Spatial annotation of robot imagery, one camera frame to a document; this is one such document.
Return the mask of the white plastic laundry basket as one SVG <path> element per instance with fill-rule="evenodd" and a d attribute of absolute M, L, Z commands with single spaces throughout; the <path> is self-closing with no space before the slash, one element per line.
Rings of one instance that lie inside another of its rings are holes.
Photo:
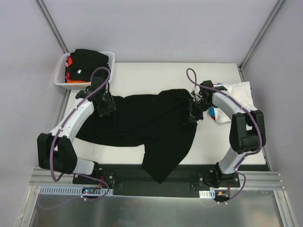
<path fill-rule="evenodd" d="M 108 60 L 108 65 L 109 65 L 109 69 L 111 71 L 111 75 L 109 78 L 109 83 L 111 82 L 113 75 L 114 75 L 114 71 L 115 71 L 115 61 L 116 61 L 116 56 L 113 52 L 110 51 L 99 51 L 101 54 L 104 54 L 106 56 L 109 57 Z M 70 52 L 67 52 L 65 54 L 62 55 L 62 57 L 60 58 L 57 66 L 56 66 L 56 71 L 54 74 L 54 84 L 58 85 L 58 86 L 62 86 L 67 90 L 79 90 L 79 89 L 85 89 L 87 86 L 90 86 L 90 82 L 81 82 L 81 83 L 66 83 L 65 82 L 65 78 L 66 78 L 66 73 L 65 73 L 65 69 L 66 69 L 66 61 L 68 59 L 68 57 L 70 56 Z"/>

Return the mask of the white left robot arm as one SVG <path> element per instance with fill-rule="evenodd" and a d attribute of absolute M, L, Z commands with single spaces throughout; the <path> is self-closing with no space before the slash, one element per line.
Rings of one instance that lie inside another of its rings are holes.
<path fill-rule="evenodd" d="M 108 78 L 93 78 L 90 86 L 76 94 L 71 110 L 60 123 L 48 134 L 41 133 L 38 136 L 39 167 L 63 174 L 82 174 L 88 183 L 97 183 L 100 179 L 100 172 L 96 170 L 97 164 L 77 157 L 73 141 L 93 113 L 104 117 L 115 110 Z"/>

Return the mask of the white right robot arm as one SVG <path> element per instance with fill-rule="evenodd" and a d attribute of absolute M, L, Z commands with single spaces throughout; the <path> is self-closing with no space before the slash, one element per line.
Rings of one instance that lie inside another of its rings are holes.
<path fill-rule="evenodd" d="M 187 124 L 202 120 L 203 113 L 211 107 L 219 108 L 231 120 L 230 148 L 215 164 L 214 170 L 203 177 L 204 184 L 214 188 L 223 187 L 236 177 L 236 171 L 244 159 L 259 153 L 265 145 L 264 115 L 260 110 L 244 107 L 224 86 L 214 87 L 210 80 L 196 84 L 190 95 Z"/>

